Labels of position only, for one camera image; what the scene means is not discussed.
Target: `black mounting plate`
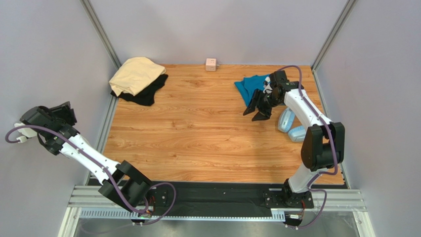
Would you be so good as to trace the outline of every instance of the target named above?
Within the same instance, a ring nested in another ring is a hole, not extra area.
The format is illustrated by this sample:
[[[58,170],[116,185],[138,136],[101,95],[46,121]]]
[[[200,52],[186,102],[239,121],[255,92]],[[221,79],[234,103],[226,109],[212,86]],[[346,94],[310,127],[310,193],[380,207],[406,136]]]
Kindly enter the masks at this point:
[[[172,202],[172,199],[168,201],[168,189],[166,187],[149,190],[146,194],[146,199],[149,201],[152,196],[155,198],[155,206],[169,206]]]
[[[296,206],[286,206],[282,203],[282,191],[264,191],[264,202],[267,208],[302,208],[302,204],[299,203]],[[309,193],[309,197],[304,199],[305,209],[313,209],[313,196]]]

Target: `wooden floor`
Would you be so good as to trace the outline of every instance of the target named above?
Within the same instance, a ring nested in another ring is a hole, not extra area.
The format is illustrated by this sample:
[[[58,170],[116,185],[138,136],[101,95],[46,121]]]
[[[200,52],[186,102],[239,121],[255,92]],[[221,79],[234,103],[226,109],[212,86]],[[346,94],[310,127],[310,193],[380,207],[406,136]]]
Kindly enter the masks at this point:
[[[119,100],[104,155],[129,161],[151,180],[283,183],[295,173],[302,143],[277,129],[285,106],[274,108],[270,120],[252,122],[254,113],[243,116],[246,106],[234,85],[280,66],[221,65],[217,72],[204,65],[164,66],[169,78],[154,105]],[[303,86],[322,110],[310,67],[301,68]],[[296,69],[286,72],[298,80]],[[343,180],[339,173],[317,183]]]

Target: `power plug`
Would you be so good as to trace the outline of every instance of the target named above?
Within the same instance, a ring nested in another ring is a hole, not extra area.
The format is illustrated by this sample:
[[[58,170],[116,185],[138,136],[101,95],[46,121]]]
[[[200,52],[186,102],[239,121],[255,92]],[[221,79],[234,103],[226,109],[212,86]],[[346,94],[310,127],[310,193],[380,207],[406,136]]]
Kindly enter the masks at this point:
[[[216,72],[216,58],[207,58],[206,59],[206,71]]]

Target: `blue shirt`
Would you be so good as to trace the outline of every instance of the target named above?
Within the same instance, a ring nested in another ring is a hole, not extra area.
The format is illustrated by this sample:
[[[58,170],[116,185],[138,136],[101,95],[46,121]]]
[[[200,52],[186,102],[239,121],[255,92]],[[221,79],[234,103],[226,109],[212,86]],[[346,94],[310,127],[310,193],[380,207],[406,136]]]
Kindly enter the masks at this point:
[[[243,97],[246,106],[249,105],[250,100],[252,99],[253,92],[256,89],[264,90],[265,84],[264,80],[268,77],[269,74],[264,76],[252,76],[249,78],[244,78],[242,81],[234,82],[241,96]]]

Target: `beige cloth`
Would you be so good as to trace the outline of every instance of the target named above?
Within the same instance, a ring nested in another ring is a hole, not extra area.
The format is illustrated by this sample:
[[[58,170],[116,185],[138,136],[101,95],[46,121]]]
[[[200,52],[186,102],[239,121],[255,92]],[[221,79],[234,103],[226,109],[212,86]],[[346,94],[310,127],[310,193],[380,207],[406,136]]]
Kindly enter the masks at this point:
[[[120,93],[137,95],[166,71],[165,67],[148,58],[130,58],[114,74],[109,84],[117,96]]]

